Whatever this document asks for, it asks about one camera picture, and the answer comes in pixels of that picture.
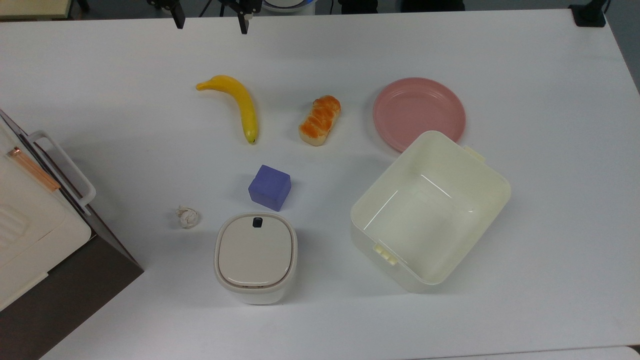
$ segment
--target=yellow banana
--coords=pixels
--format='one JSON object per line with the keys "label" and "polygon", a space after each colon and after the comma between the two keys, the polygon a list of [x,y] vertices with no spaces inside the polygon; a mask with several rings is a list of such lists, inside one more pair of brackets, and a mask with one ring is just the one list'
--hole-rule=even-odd
{"label": "yellow banana", "polygon": [[217,90],[234,97],[240,108],[240,118],[246,141],[253,144],[258,137],[258,120],[249,92],[240,81],[226,75],[217,75],[211,80],[196,85],[198,91]]}

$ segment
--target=small white object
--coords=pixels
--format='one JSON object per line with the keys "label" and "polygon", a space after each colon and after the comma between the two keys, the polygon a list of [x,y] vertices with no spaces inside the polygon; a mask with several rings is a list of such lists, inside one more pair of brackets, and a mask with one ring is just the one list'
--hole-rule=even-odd
{"label": "small white object", "polygon": [[247,304],[278,302],[291,283],[297,261],[296,231],[280,215],[236,215],[218,233],[216,278]]}
{"label": "small white object", "polygon": [[351,208],[351,239],[407,291],[424,292],[458,266],[510,196],[482,156],[427,131]]}
{"label": "small white object", "polygon": [[191,229],[200,222],[200,214],[191,208],[180,205],[175,214],[180,218],[180,226],[183,229]]}

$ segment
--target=container lid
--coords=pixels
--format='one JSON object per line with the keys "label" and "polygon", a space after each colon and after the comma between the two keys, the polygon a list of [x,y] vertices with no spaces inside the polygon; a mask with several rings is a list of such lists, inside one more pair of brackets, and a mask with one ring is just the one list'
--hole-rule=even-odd
{"label": "container lid", "polygon": [[222,229],[218,267],[230,284],[265,287],[282,280],[291,267],[293,236],[269,214],[249,214]]}

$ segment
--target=foam block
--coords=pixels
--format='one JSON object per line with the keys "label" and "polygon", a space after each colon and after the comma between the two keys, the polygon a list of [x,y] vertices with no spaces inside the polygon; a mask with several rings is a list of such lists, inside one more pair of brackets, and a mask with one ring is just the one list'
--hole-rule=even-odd
{"label": "foam block", "polygon": [[249,196],[260,205],[280,211],[289,190],[291,190],[291,176],[263,165],[249,185]]}

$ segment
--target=pink plate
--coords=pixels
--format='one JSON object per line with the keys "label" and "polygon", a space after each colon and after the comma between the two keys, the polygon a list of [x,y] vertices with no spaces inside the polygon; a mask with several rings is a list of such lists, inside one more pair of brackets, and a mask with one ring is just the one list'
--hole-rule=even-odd
{"label": "pink plate", "polygon": [[403,152],[429,130],[457,142],[467,120],[462,103],[446,86],[429,79],[406,78],[380,92],[373,105],[373,122],[382,139]]}

